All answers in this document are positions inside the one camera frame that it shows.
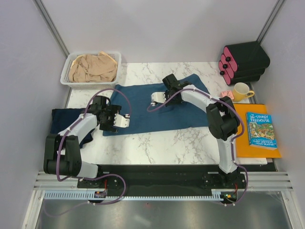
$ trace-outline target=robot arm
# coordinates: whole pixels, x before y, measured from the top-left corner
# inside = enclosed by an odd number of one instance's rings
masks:
[[[173,74],[165,77],[163,79],[167,91],[155,92],[151,95],[152,105],[156,103],[165,103],[173,94],[181,89],[189,89],[182,91],[176,95],[167,105],[180,104],[182,102],[189,102],[199,109],[207,113],[209,130],[212,135],[217,139],[218,149],[219,149],[219,168],[225,173],[230,174],[236,171],[237,166],[232,160],[231,153],[231,139],[237,133],[237,127],[239,126],[239,120],[232,113],[230,109],[223,106],[219,102],[215,102],[211,97],[203,96],[201,93],[196,92],[201,91],[189,82],[179,82]],[[230,98],[216,98],[222,100],[223,102],[229,104],[234,108],[233,103]]]
[[[45,173],[56,174],[59,144],[67,130],[70,130],[64,139],[65,155],[61,156],[59,174],[86,178],[97,176],[98,166],[81,160],[80,142],[97,125],[100,125],[100,130],[112,132],[117,132],[117,127],[126,128],[129,126],[129,115],[122,116],[119,114],[121,106],[106,104],[106,101],[106,97],[96,96],[85,116],[81,114],[74,123],[57,135],[50,134],[47,136],[43,163]],[[72,128],[80,118],[83,120]]]

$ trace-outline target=white marble surface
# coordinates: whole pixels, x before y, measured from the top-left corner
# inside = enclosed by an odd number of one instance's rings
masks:
[[[123,86],[162,83],[174,73],[177,79],[191,74],[201,78],[210,94],[231,90],[218,74],[216,62],[125,63],[119,84]],[[68,108],[86,107],[98,90],[72,90]],[[112,92],[102,93],[108,97]],[[218,164],[216,139],[207,127],[135,135],[102,136],[98,127],[93,141],[81,149],[82,159],[96,164]],[[241,164],[266,164],[265,158],[238,158]]]

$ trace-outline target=pink sponge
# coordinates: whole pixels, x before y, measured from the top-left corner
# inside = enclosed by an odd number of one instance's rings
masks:
[[[230,99],[234,99],[232,91],[224,91],[220,93],[220,97],[228,96]]]

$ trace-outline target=gray wall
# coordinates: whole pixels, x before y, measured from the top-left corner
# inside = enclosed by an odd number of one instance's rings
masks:
[[[120,51],[123,62],[218,61],[256,40],[276,0],[42,0],[70,52]]]
[[[62,107],[65,62],[32,0],[0,7],[0,227],[21,228],[37,172],[51,109]]]
[[[271,64],[254,84],[259,102],[272,114],[283,159],[305,212],[305,1],[289,0],[263,41]]]

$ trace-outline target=mug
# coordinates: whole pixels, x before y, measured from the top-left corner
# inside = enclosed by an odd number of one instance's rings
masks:
[[[237,83],[233,90],[233,102],[239,102],[243,99],[250,98],[254,95],[254,91],[250,91],[249,86],[245,83]]]

